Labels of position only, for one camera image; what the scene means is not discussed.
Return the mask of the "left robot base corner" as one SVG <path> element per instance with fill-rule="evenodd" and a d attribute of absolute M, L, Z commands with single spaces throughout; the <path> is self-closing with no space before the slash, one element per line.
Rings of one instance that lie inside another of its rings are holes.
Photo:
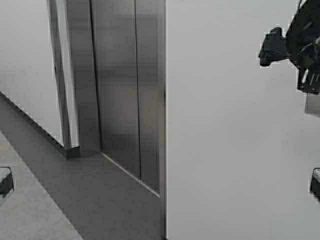
<path fill-rule="evenodd" d="M 4 199 L 10 192 L 14 191 L 14 178 L 10 167 L 0 167 L 0 198 Z"/>

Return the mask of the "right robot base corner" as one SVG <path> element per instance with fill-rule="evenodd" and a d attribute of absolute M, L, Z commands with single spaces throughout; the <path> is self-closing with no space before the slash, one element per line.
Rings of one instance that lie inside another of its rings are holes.
<path fill-rule="evenodd" d="M 310 180 L 310 193 L 320 201 L 320 168 L 314 168 Z"/>

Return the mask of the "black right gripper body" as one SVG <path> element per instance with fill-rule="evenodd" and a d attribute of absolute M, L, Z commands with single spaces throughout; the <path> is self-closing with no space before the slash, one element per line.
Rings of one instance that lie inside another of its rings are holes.
<path fill-rule="evenodd" d="M 287 38 L 283 36 L 283 29 L 274 27 L 264 37 L 258 54 L 259 65 L 261 67 L 269 67 L 273 62 L 289 59 L 286 43 Z"/>

